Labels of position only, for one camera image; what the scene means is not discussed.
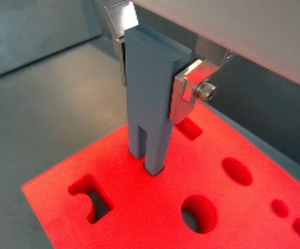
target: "red foam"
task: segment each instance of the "red foam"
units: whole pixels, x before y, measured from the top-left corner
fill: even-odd
[[[124,126],[24,184],[55,248],[300,248],[300,184],[210,109],[196,104],[188,118],[203,132],[190,141],[174,130],[156,177],[127,151]],[[85,175],[112,208],[93,224],[88,197],[68,192]]]

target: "metal bolt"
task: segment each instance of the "metal bolt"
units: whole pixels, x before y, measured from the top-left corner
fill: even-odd
[[[216,87],[208,83],[208,79],[207,79],[206,81],[198,84],[195,91],[194,91],[194,95],[199,100],[202,100],[203,102],[207,102],[212,98],[215,91],[216,91]]]

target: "gray floor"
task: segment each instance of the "gray floor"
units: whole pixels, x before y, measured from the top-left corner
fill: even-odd
[[[104,38],[0,78],[0,248],[51,248],[21,184],[124,124]]]

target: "gray surface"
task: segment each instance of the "gray surface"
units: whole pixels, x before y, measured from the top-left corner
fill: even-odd
[[[0,248],[51,248],[21,184],[126,123],[103,38],[0,78]]]
[[[132,2],[300,84],[300,1]]]
[[[212,111],[223,118],[223,120],[238,130],[238,132],[248,139],[248,141],[266,153],[266,155],[281,165],[282,169],[294,176],[300,181],[300,164],[286,157],[278,150],[274,149],[259,137],[256,137],[246,128],[232,121],[215,108]]]
[[[211,83],[210,104],[300,164],[300,86],[239,56]]]
[[[172,76],[190,62],[191,50],[151,28],[124,32],[128,149],[144,156],[156,175],[164,167],[174,123],[168,119]]]
[[[0,1],[0,74],[99,34],[89,0]]]

